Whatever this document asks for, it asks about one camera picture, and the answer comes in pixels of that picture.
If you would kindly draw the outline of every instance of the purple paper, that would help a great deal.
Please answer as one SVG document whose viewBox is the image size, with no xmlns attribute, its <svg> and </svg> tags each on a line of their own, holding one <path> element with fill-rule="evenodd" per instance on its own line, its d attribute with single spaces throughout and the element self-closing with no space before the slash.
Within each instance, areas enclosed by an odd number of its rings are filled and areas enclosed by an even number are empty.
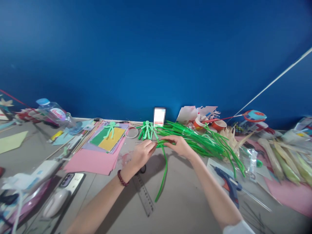
<svg viewBox="0 0 312 234">
<path fill-rule="evenodd" d="M 129 127 L 129 124 L 128 123 L 117 123 L 117 124 L 119 124 L 119 128 L 122 128 L 122 129 L 127 129 L 128 127 Z M 106 126 L 106 124 L 103 124 L 103 125 L 101 125 L 99 128 L 98 128 L 98 130 L 96 130 L 95 131 L 95 133 L 92 135 L 92 137 L 89 139 L 89 142 L 100 132 L 100 131 L 102 131 L 103 129 L 104 129 L 104 126 Z M 82 148 L 83 149 L 86 149 L 86 150 L 93 150 L 93 151 L 98 151 L 98 152 L 104 152 L 104 153 L 106 153 L 106 152 L 109 152 L 109 153 L 111 153 L 111 154 L 113 154 L 114 152 L 115 152 L 115 150 L 118 148 L 118 146 L 120 145 L 120 142 L 121 142 L 121 140 L 119 140 L 118 142 L 117 142 L 117 144 L 113 147 L 113 149 L 111 150 L 111 151 L 107 151 L 107 150 L 105 150 L 105 149 L 102 149 L 102 148 L 100 148 L 100 147 L 98 147 L 98 146 L 96 146 L 96 145 L 93 145 L 93 144 L 91 144 L 91 143 L 89 143 L 89 142 L 87 142 L 87 143 L 85 143 L 83 146 L 82 146 Z"/>
</svg>

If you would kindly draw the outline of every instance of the bottle label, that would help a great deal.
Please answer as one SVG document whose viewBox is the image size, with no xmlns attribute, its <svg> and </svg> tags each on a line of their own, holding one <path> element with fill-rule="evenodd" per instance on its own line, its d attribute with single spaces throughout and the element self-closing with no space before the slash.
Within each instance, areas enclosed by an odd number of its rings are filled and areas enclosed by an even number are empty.
<svg viewBox="0 0 312 234">
<path fill-rule="evenodd" d="M 50 111 L 60 120 L 64 120 L 66 118 L 64 111 L 59 108 L 52 108 Z"/>
</svg>

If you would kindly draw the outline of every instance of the water bottle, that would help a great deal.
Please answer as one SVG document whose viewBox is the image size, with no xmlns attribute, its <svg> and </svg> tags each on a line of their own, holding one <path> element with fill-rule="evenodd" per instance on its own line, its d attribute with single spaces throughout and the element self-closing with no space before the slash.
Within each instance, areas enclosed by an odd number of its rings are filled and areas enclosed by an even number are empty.
<svg viewBox="0 0 312 234">
<path fill-rule="evenodd" d="M 56 102 L 50 102 L 46 98 L 41 98 L 36 101 L 40 106 L 39 110 L 49 119 L 57 123 L 60 127 L 66 127 L 69 129 L 70 135 L 75 135 L 80 132 L 81 122 L 77 123 L 71 117 L 71 114 L 66 112 L 63 108 L 60 107 Z"/>
</svg>

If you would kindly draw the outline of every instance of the yellow marker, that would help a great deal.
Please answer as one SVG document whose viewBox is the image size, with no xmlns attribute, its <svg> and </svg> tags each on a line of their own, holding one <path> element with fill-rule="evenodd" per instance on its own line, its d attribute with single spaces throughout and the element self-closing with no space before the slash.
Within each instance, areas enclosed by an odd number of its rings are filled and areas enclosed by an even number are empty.
<svg viewBox="0 0 312 234">
<path fill-rule="evenodd" d="M 55 135 L 53 135 L 47 142 L 48 143 L 52 143 L 53 141 L 55 141 L 55 139 L 57 138 L 57 137 L 59 137 L 60 135 L 62 135 L 63 134 L 63 131 L 58 131 Z"/>
</svg>

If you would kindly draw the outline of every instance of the hand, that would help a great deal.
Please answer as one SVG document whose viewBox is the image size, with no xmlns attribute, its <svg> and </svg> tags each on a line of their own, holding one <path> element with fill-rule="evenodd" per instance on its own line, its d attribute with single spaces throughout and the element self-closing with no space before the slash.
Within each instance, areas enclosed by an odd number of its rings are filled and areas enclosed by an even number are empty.
<svg viewBox="0 0 312 234">
<path fill-rule="evenodd" d="M 183 156 L 188 160 L 192 160 L 193 158 L 198 157 L 195 151 L 186 143 L 184 138 L 181 136 L 164 136 L 161 139 L 168 140 L 169 142 L 166 142 L 163 145 L 169 147 L 170 149 L 177 152 L 180 156 Z"/>
<path fill-rule="evenodd" d="M 140 144 L 137 144 L 133 151 L 133 158 L 131 161 L 138 166 L 138 170 L 143 167 L 152 154 L 155 152 L 157 143 L 151 140 L 145 140 Z"/>
</svg>

